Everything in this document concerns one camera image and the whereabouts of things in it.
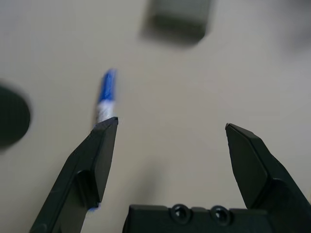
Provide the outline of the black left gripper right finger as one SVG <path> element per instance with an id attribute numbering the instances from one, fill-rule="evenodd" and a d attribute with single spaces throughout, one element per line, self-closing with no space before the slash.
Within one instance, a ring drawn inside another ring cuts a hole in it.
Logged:
<path id="1" fill-rule="evenodd" d="M 309 233 L 311 205 L 286 168 L 253 132 L 225 127 L 234 177 L 247 209 L 264 210 L 277 233 Z"/>

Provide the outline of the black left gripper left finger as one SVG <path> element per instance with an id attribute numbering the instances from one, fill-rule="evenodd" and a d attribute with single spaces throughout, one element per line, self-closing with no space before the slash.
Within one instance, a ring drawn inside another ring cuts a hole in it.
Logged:
<path id="1" fill-rule="evenodd" d="M 118 118 L 98 123 L 60 171 L 30 232 L 79 233 L 89 209 L 103 200 Z"/>

